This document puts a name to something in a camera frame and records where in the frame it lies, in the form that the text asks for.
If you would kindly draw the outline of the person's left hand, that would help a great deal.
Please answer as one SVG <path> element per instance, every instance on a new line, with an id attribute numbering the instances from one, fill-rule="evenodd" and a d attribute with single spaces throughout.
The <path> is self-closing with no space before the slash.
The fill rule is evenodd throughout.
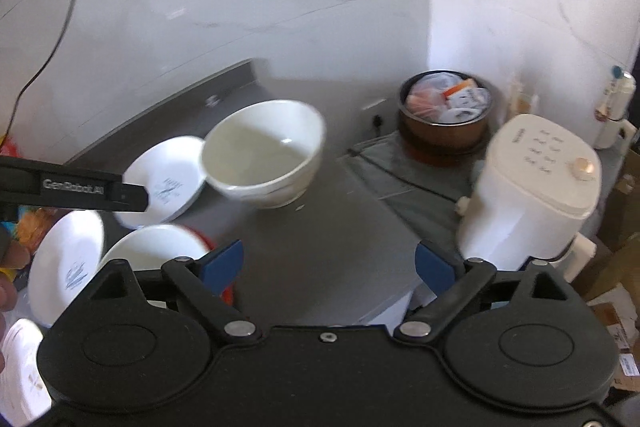
<path id="1" fill-rule="evenodd" d="M 6 317 L 4 314 L 12 311 L 17 303 L 17 290 L 6 270 L 21 270 L 29 265 L 32 254 L 18 243 L 10 232 L 1 225 L 1 273 L 0 273 L 0 337 L 6 335 Z"/>

